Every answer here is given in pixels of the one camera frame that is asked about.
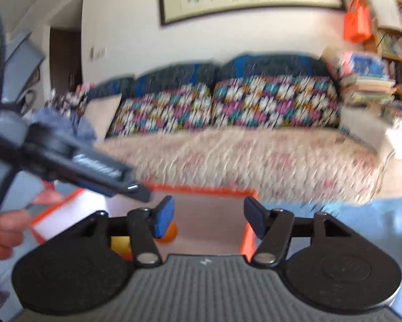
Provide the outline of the person's left hand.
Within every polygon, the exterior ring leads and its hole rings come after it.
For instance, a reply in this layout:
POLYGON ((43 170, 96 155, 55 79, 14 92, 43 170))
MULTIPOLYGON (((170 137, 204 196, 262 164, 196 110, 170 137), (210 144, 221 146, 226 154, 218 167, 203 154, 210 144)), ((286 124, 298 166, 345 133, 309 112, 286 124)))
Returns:
POLYGON ((30 223, 28 210, 0 214, 0 261, 13 256, 13 249, 23 243, 23 233, 30 223))

